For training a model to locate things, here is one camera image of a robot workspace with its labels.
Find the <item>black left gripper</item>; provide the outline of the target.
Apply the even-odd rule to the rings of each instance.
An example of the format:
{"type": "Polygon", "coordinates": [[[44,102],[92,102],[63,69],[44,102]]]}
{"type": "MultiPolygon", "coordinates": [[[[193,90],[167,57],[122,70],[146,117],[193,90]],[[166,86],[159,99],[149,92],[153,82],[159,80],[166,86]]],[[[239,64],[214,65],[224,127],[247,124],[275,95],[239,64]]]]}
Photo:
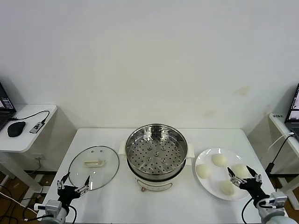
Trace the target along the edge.
{"type": "Polygon", "coordinates": [[[61,180],[57,180],[57,194],[59,196],[58,201],[61,203],[71,203],[72,200],[80,198],[81,194],[85,194],[89,191],[90,187],[90,176],[88,176],[84,185],[76,188],[74,186],[64,185],[66,180],[68,179],[70,172],[64,175],[61,180]]]}

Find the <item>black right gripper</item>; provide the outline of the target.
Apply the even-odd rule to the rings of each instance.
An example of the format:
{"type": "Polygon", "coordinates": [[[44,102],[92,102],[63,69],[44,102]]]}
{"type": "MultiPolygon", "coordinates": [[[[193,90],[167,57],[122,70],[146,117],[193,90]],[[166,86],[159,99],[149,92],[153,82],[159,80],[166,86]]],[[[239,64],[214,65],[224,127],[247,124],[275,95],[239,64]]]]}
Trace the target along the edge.
{"type": "Polygon", "coordinates": [[[265,194],[262,190],[262,177],[254,169],[249,166],[246,166],[247,170],[251,174],[252,178],[242,179],[237,177],[234,172],[227,167],[230,181],[237,187],[240,186],[240,189],[246,190],[249,192],[254,201],[260,201],[262,199],[268,198],[269,195],[265,194]]]}

